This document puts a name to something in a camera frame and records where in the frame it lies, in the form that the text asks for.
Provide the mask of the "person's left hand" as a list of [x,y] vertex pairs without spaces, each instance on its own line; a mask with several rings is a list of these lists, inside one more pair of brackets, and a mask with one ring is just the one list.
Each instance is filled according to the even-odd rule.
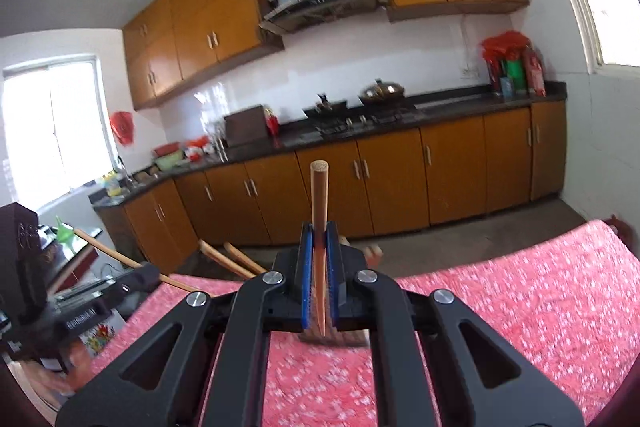
[[23,361],[21,367],[34,390],[43,397],[48,393],[72,395],[93,377],[91,364],[93,357],[85,343],[73,341],[67,349],[70,369],[67,372],[54,373],[35,361]]

